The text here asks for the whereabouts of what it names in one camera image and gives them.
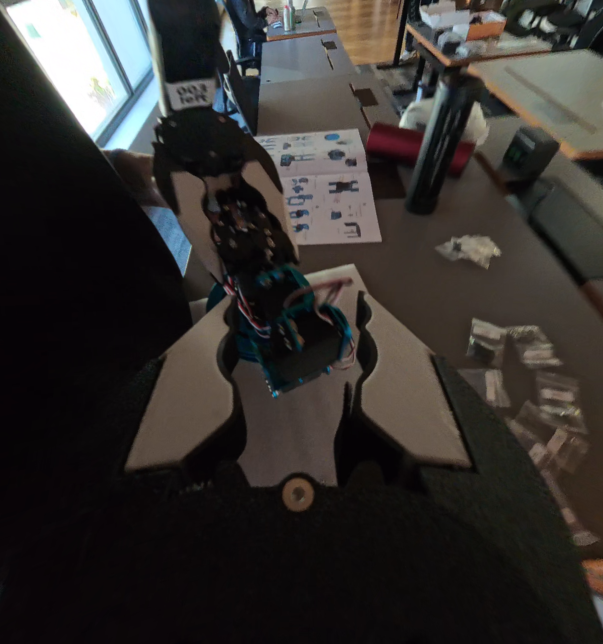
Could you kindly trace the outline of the white plastic bag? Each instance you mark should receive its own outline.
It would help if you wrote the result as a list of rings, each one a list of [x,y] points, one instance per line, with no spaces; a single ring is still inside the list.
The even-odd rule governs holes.
[[[434,98],[412,101],[402,112],[399,127],[424,133],[434,109]],[[475,146],[483,144],[489,135],[488,125],[480,103],[474,102],[461,141]]]

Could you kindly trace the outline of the cluttered office desk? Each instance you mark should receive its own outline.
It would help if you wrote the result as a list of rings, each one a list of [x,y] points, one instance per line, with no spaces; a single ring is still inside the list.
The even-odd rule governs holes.
[[[502,31],[502,20],[490,12],[458,10],[454,2],[429,6],[407,1],[402,13],[404,46],[417,54],[412,92],[416,101],[432,98],[439,81],[457,76],[477,62],[508,59],[516,44]]]

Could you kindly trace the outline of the white foam sheet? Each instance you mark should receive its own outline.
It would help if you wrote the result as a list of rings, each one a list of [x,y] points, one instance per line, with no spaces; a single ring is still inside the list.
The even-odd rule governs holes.
[[[294,473],[337,484],[334,439],[343,416],[346,385],[360,370],[321,375],[274,398],[260,367],[238,359],[238,385],[247,424],[247,446],[238,462],[249,483],[270,487]]]

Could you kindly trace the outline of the person's left hand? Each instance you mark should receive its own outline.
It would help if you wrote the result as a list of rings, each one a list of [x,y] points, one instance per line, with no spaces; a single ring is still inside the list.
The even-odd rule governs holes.
[[[101,153],[140,207],[169,208],[153,174],[152,155],[124,149],[101,149]]]

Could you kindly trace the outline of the large window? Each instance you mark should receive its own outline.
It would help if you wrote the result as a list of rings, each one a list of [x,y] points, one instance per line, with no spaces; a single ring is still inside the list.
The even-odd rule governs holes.
[[[104,146],[153,78],[147,1],[1,1],[80,125]]]

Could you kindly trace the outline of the red tube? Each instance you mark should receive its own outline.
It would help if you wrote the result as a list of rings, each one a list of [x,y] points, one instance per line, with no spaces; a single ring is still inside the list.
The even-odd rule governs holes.
[[[399,126],[375,123],[370,129],[365,149],[370,157],[396,162],[407,167],[417,163],[424,132]],[[469,163],[476,145],[473,142],[460,141],[448,175],[459,178]]]

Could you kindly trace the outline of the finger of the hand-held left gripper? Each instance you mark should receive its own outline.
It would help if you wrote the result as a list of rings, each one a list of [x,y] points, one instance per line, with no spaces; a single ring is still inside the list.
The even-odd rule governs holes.
[[[219,284],[224,266],[213,241],[212,221],[207,212],[208,186],[204,180],[172,180],[177,200],[177,219],[194,255]]]
[[[287,234],[295,253],[299,252],[295,233],[292,229],[286,199],[280,176],[275,166],[246,164],[241,170],[242,178],[264,198],[268,211],[277,218],[282,230]]]

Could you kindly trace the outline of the black desk panel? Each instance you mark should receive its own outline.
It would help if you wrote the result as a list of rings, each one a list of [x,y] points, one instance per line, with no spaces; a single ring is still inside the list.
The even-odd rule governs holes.
[[[603,224],[561,183],[537,180],[522,198],[530,228],[579,285],[603,279]]]

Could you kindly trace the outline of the beige office table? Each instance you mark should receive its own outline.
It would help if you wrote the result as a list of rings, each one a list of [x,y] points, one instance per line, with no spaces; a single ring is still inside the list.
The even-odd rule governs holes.
[[[603,57],[589,50],[475,62],[468,72],[571,160],[603,160]]]

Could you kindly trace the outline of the blue toy robot arm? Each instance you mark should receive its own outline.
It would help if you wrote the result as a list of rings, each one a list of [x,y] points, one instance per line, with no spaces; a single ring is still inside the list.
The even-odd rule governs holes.
[[[231,346],[260,367],[274,398],[322,374],[355,364],[356,314],[339,303],[357,298],[363,283],[353,265],[304,276],[291,266],[254,279],[224,278],[209,292],[205,311],[230,299]]]

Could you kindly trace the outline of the black cylindrical flask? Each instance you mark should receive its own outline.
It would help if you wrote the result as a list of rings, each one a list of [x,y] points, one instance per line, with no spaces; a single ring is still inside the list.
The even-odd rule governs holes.
[[[464,71],[444,75],[439,80],[406,195],[407,212],[418,215],[434,212],[473,105],[480,100],[483,87],[481,79]]]

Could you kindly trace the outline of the pile of small parts bags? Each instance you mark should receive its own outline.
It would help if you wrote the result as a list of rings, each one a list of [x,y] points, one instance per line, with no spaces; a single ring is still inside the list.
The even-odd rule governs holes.
[[[519,409],[502,370],[508,346],[533,377],[534,400],[525,400]],[[545,481],[573,542],[583,548],[596,544],[599,538],[579,519],[559,483],[562,474],[577,471],[590,443],[579,382],[558,371],[564,364],[554,343],[537,325],[499,326],[472,318],[466,356],[480,366],[459,373],[480,398],[498,412],[516,411],[504,415],[505,423]]]

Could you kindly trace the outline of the dark grey desk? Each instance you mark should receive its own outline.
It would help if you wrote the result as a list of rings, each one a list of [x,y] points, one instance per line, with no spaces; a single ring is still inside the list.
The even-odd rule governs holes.
[[[404,193],[376,201],[376,208],[381,243],[302,247],[302,270],[354,263],[371,295],[456,367],[471,366],[465,353],[472,318],[540,326],[579,381],[590,449],[560,485],[599,538],[585,557],[603,558],[603,317],[477,157],[460,179],[446,179],[433,214],[407,213]],[[485,270],[434,250],[465,235],[491,237],[501,257]]]

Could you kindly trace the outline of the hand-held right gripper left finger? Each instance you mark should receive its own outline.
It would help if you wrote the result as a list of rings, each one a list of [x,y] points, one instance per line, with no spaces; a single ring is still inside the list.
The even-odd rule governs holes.
[[[222,300],[160,358],[124,471],[215,473],[247,446],[233,370],[238,364],[234,300]]]

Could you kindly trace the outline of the printed instruction sheet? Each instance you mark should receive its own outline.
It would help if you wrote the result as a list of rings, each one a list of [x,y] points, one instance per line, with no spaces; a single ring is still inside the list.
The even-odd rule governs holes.
[[[382,241],[358,129],[257,135],[256,141],[276,166],[299,247]]]

